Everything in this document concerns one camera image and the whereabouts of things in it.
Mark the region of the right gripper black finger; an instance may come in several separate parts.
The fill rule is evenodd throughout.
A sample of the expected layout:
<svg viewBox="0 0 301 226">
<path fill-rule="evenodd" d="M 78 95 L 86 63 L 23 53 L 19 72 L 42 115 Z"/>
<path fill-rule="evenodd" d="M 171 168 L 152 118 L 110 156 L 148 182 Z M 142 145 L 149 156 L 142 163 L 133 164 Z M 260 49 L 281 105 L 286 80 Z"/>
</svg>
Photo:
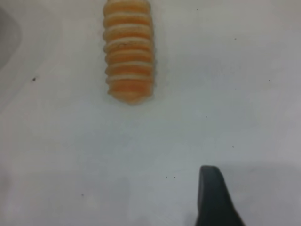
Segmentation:
<svg viewBox="0 0 301 226">
<path fill-rule="evenodd" d="M 244 226 L 224 177 L 216 166 L 201 166 L 198 181 L 197 226 Z"/>
</svg>

